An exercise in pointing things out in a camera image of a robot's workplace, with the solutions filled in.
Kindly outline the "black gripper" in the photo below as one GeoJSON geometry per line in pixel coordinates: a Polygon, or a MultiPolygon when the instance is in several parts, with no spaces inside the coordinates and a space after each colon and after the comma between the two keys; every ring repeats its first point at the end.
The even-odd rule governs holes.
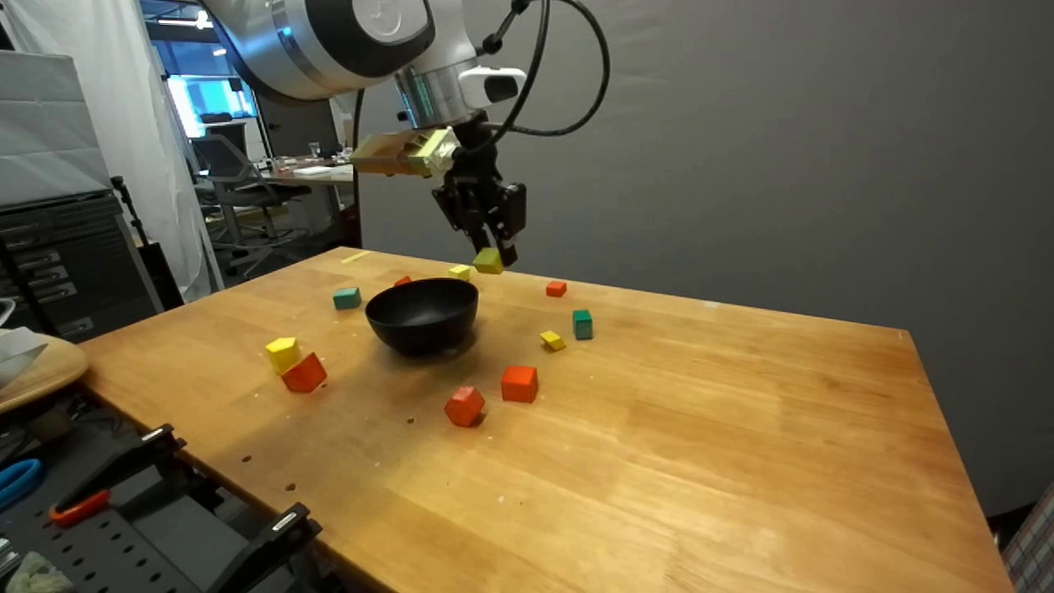
{"type": "Polygon", "coordinates": [[[471,237],[474,253],[501,247],[505,265],[522,260],[517,234],[528,228],[528,187],[498,171],[498,140],[485,116],[455,125],[460,148],[443,175],[434,199],[455,231],[471,237]]]}

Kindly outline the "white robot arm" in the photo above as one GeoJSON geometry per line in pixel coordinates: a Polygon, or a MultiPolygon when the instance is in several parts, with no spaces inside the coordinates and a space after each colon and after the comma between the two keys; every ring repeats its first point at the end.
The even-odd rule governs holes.
{"type": "Polygon", "coordinates": [[[460,0],[202,0],[258,95],[321,100],[394,81],[402,132],[365,136],[359,175],[434,176],[433,196],[474,250],[517,260],[528,187],[498,171],[488,111],[522,100],[531,76],[485,66],[460,0]]]}

